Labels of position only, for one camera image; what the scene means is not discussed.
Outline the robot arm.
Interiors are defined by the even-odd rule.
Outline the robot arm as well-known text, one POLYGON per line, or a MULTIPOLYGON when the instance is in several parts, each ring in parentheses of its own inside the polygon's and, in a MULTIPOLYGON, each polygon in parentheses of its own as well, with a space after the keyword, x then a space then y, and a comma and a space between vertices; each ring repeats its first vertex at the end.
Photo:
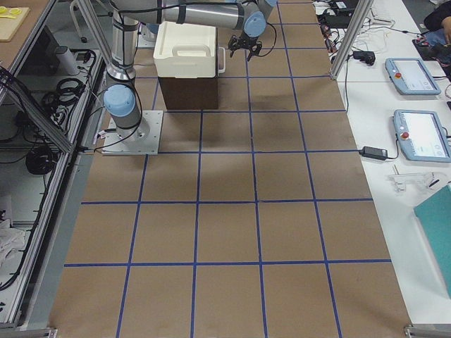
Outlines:
POLYGON ((104 105, 118 137, 132 144, 148 136, 135 88, 135 52, 141 24, 158 26, 155 64, 166 108, 218 108, 217 28, 239 30, 228 50, 258 56, 275 1, 112 1, 113 44, 104 105))

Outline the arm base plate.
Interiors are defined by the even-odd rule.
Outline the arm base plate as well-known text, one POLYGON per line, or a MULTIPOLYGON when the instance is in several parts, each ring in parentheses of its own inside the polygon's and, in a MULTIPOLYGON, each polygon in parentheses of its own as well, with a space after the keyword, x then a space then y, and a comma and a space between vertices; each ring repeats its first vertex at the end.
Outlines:
POLYGON ((110 118, 109 129, 113 132, 106 134, 101 152, 111 156, 157 155, 162 122, 163 111, 143 111, 137 130, 117 130, 113 118, 110 118))

